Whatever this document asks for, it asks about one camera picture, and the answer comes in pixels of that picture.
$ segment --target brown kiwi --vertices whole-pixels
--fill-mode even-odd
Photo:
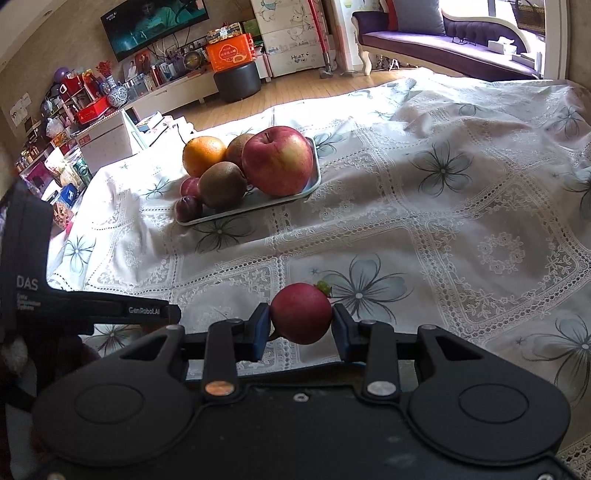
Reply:
[[[226,210],[241,202],[246,185],[242,170],[234,163],[223,161],[201,175],[199,191],[205,205],[214,210]]]
[[[242,169],[242,151],[244,150],[244,145],[248,142],[254,134],[242,134],[238,135],[234,140],[230,142],[226,152],[224,153],[224,160],[231,161],[235,163]]]

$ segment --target wooden floor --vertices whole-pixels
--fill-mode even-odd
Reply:
[[[318,71],[305,70],[272,79],[270,83],[263,83],[261,91],[253,96],[235,103],[224,103],[218,95],[206,99],[205,105],[193,102],[176,109],[169,115],[174,118],[184,116],[191,122],[195,130],[222,125],[233,120],[255,115],[263,110],[308,98],[322,98],[354,90],[375,87],[403,77],[417,77],[432,75],[427,69],[393,70],[391,72],[373,72],[369,77],[362,74],[354,77],[344,77],[336,74],[331,79],[321,79]]]

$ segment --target television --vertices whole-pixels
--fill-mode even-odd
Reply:
[[[203,0],[126,0],[100,18],[119,61],[208,19]]]

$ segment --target white tray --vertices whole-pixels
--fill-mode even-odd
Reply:
[[[261,208],[272,207],[274,205],[280,205],[282,203],[293,202],[294,200],[302,199],[310,195],[310,193],[312,193],[320,186],[322,178],[320,177],[320,165],[318,164],[316,145],[314,144],[314,140],[308,137],[306,138],[312,146],[314,166],[312,169],[312,175],[310,176],[308,183],[304,187],[304,190],[302,190],[300,193],[296,195],[291,195],[289,197],[275,198],[268,196],[267,194],[261,192],[259,189],[253,189],[253,191],[247,193],[244,196],[244,198],[242,199],[242,203],[238,208],[227,210],[225,212],[216,213],[215,210],[211,210],[203,206],[204,216],[198,218],[197,220],[191,220],[190,222],[178,222],[179,225],[197,225],[198,223],[209,222],[210,220],[224,218],[230,215],[237,215],[239,213],[250,212],[251,210],[258,210]]]

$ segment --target black ottoman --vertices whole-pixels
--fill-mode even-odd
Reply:
[[[213,80],[220,97],[227,103],[250,97],[261,89],[261,79],[254,61],[214,73]]]

